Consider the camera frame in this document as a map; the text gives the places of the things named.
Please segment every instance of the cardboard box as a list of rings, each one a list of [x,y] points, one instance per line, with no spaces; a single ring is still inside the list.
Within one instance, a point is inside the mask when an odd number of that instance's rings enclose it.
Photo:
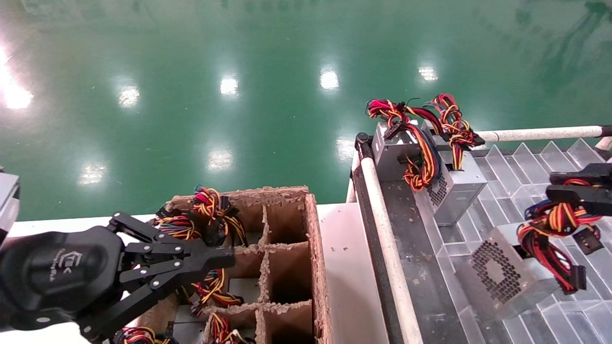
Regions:
[[[248,247],[236,247],[236,265],[227,270],[226,288],[233,287],[245,304],[205,308],[204,344],[211,342],[212,313],[226,317],[232,329],[255,333],[258,344],[331,344],[315,196],[307,187],[265,187],[224,195],[240,210],[247,239],[253,241]],[[175,196],[166,208],[189,210],[192,201],[193,196]],[[163,332],[176,312],[177,299],[171,296],[145,313],[139,325]]]

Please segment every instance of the white table surface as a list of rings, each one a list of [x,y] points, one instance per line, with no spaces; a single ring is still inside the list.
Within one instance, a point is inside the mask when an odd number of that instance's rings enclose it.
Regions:
[[[387,344],[383,312],[357,203],[317,206],[335,344]],[[147,221],[153,215],[137,215]],[[47,231],[77,232],[107,225],[110,217],[17,222],[9,237]],[[125,242],[136,239],[122,235]],[[76,324],[58,324],[38,331],[0,333],[0,343],[87,344]]]

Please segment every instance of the wire bundle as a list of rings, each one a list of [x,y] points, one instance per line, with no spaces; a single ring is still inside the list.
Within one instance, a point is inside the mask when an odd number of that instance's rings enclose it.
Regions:
[[[213,298],[225,307],[244,303],[243,298],[223,292],[225,278],[225,269],[216,269],[208,273],[204,283],[192,283],[192,286],[196,288],[196,294],[200,297],[199,303],[201,307],[196,313],[196,317],[202,315],[203,307],[210,298]]]
[[[421,150],[421,162],[415,162],[407,157],[408,166],[404,172],[404,181],[410,185],[410,188],[415,191],[421,191],[424,187],[430,185],[441,174],[440,166],[442,161],[431,142],[421,129],[410,123],[410,117],[407,113],[418,117],[428,119],[434,126],[434,131],[439,134],[442,130],[441,125],[436,116],[423,108],[411,108],[405,103],[395,104],[390,100],[374,99],[368,102],[366,113],[370,118],[382,118],[387,121],[389,128],[401,123],[405,126],[405,130],[411,133],[416,138]]]
[[[191,240],[201,238],[200,232],[196,230],[193,221],[184,215],[157,219],[155,224],[160,231],[177,239]]]
[[[207,189],[202,185],[196,186],[193,211],[208,219],[208,225],[219,225],[225,236],[236,234],[240,245],[247,245],[247,238],[242,221],[231,214],[232,207],[229,201],[224,202],[219,192]]]
[[[450,94],[439,94],[425,106],[433,107],[440,113],[440,122],[445,133],[450,135],[449,145],[453,152],[453,169],[463,165],[463,151],[476,146],[476,136],[469,123],[462,119],[455,98]]]
[[[177,344],[174,338],[155,334],[148,327],[125,327],[117,340],[118,344]]]
[[[581,179],[569,179],[564,185],[589,186],[589,183]],[[563,251],[551,244],[549,238],[570,236],[577,229],[586,227],[600,239],[601,233],[592,226],[599,219],[601,216],[588,214],[580,205],[544,200],[525,210],[525,220],[528,222],[517,228],[518,242],[555,276],[564,293],[571,294],[577,291],[575,283],[572,283],[576,265]]]
[[[211,344],[255,344],[251,338],[244,338],[238,330],[230,330],[230,324],[226,318],[212,314],[212,338]]]

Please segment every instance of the power supply unit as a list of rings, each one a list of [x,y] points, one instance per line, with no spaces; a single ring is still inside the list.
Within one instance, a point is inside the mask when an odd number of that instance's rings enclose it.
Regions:
[[[402,131],[391,140],[385,140],[384,134],[388,129],[387,122],[378,122],[372,140],[376,174],[381,182],[402,180],[407,158],[417,157],[420,154],[419,144],[411,133]]]
[[[535,258],[518,254],[519,225],[498,226],[457,266],[455,276],[480,320],[513,318],[559,288],[553,274]]]
[[[485,176],[470,152],[463,152],[463,171],[449,171],[452,152],[439,152],[442,175],[427,186],[434,218],[438,226],[452,226],[459,221],[487,184]]]

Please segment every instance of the white pipe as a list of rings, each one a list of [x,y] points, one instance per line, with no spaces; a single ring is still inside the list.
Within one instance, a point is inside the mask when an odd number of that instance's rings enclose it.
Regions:
[[[612,136],[599,140],[599,142],[595,145],[595,148],[601,149],[602,151],[609,151],[612,149]]]
[[[395,237],[391,228],[391,221],[384,203],[383,192],[376,166],[372,158],[361,160],[361,168],[364,171],[365,186],[370,196],[370,204],[374,213],[376,231],[381,242],[382,256],[389,275],[391,292],[395,301],[395,309],[400,321],[401,334],[405,344],[423,344],[417,316],[412,304],[412,298],[408,291],[408,284],[401,267],[400,255],[395,245]]]
[[[355,150],[353,153],[353,164],[351,165],[351,171],[355,171],[355,169],[359,166],[359,153]],[[346,202],[345,203],[355,203],[357,201],[357,197],[355,196],[355,186],[353,185],[353,179],[348,179],[348,191],[346,192]]]
[[[540,129],[491,130],[476,132],[486,142],[556,140],[560,138],[599,137],[602,127],[589,125],[584,127],[561,127]]]

